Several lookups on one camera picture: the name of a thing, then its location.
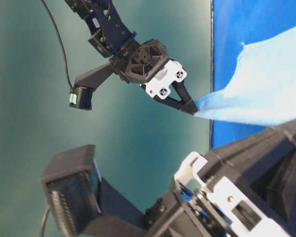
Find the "blue backdrop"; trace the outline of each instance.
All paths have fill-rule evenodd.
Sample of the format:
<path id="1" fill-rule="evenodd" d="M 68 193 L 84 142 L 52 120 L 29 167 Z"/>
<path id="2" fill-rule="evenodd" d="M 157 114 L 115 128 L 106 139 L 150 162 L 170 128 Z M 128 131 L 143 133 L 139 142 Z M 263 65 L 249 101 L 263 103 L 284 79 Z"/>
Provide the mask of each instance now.
<path id="1" fill-rule="evenodd" d="M 266 40 L 296 26 L 296 0 L 214 0 L 214 91 L 232 78 L 243 43 Z M 213 122 L 213 148 L 264 127 Z"/>

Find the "green background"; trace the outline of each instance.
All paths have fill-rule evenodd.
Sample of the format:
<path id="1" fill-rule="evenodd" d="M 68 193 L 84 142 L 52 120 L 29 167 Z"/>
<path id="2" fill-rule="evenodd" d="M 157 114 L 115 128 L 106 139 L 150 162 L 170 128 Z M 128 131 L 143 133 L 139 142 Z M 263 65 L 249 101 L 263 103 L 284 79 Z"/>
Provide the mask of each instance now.
<path id="1" fill-rule="evenodd" d="M 159 39 L 187 70 L 194 99 L 210 92 L 210 0 L 114 0 L 137 40 Z M 47 0 L 72 80 L 107 62 L 63 0 Z M 191 151 L 209 148 L 209 121 L 154 102 L 111 76 L 93 110 L 69 108 L 61 51 L 39 0 L 0 0 L 0 237 L 38 235 L 45 200 L 38 179 L 55 153 L 97 145 L 104 177 L 140 210 L 167 189 Z M 47 237 L 60 237 L 50 218 Z"/>

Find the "light blue fabric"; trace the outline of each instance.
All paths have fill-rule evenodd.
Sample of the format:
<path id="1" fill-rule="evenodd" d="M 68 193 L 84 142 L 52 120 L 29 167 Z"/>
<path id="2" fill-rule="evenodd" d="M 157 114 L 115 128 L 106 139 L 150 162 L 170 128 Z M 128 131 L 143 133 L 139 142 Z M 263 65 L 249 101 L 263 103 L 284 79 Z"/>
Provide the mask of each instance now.
<path id="1" fill-rule="evenodd" d="M 296 118 L 296 27 L 243 46 L 229 84 L 196 101 L 195 116 L 258 125 Z"/>

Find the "screw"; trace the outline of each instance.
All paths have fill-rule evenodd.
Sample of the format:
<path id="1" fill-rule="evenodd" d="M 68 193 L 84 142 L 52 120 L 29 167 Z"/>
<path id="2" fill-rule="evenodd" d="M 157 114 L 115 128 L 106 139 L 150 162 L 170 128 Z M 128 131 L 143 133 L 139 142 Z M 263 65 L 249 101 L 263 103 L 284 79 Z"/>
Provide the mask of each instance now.
<path id="1" fill-rule="evenodd" d="M 103 52 L 103 49 L 101 49 L 101 47 L 97 46 L 97 49 L 98 49 L 100 52 Z"/>
<path id="2" fill-rule="evenodd" d="M 164 205 L 162 205 L 161 207 L 160 207 L 160 212 L 164 212 L 166 210 L 166 207 L 164 206 Z"/>
<path id="3" fill-rule="evenodd" d="M 195 199 L 192 199 L 192 202 L 197 205 L 197 201 Z"/>
<path id="4" fill-rule="evenodd" d="M 227 201 L 228 201 L 228 202 L 232 202 L 232 201 L 233 201 L 233 196 L 230 195 L 229 197 L 227 197 Z"/>

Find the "black cable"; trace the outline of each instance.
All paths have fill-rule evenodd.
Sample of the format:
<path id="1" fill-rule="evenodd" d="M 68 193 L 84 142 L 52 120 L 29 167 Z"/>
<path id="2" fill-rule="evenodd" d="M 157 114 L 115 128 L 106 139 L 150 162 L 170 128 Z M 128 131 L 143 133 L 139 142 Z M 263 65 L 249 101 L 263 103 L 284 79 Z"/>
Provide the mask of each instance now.
<path id="1" fill-rule="evenodd" d="M 108 7 L 108 12 L 106 13 L 105 17 L 108 19 L 111 14 L 111 9 L 112 9 L 112 4 L 111 1 L 109 1 L 109 7 Z"/>
<path id="2" fill-rule="evenodd" d="M 58 30 L 58 27 L 56 25 L 56 22 L 55 22 L 55 20 L 54 20 L 54 18 L 52 16 L 52 14 L 51 14 L 48 6 L 46 5 L 45 1 L 44 0 L 40 0 L 40 1 L 44 5 L 44 7 L 45 7 L 45 9 L 46 9 L 46 11 L 48 13 L 48 16 L 49 16 L 50 20 L 52 21 L 53 26 L 55 28 L 55 31 L 56 31 L 56 34 L 57 34 L 57 38 L 58 38 L 58 41 L 59 41 L 59 44 L 60 44 L 60 47 L 61 47 L 61 52 L 62 52 L 62 55 L 63 55 L 64 63 L 65 63 L 65 72 L 66 72 L 66 77 L 67 77 L 67 83 L 68 83 L 68 85 L 70 87 L 70 91 L 72 91 L 73 85 L 71 84 L 70 78 L 69 78 L 66 52 L 65 52 L 65 48 L 64 48 L 63 42 L 62 42 L 61 37 L 60 37 L 60 33 L 59 33 L 59 30 Z"/>
<path id="3" fill-rule="evenodd" d="M 50 207 L 48 206 L 45 210 L 45 213 L 44 213 L 43 218 L 40 223 L 39 237 L 44 237 L 45 226 L 46 226 L 46 221 L 47 221 L 47 217 L 49 214 L 49 210 L 50 210 Z"/>

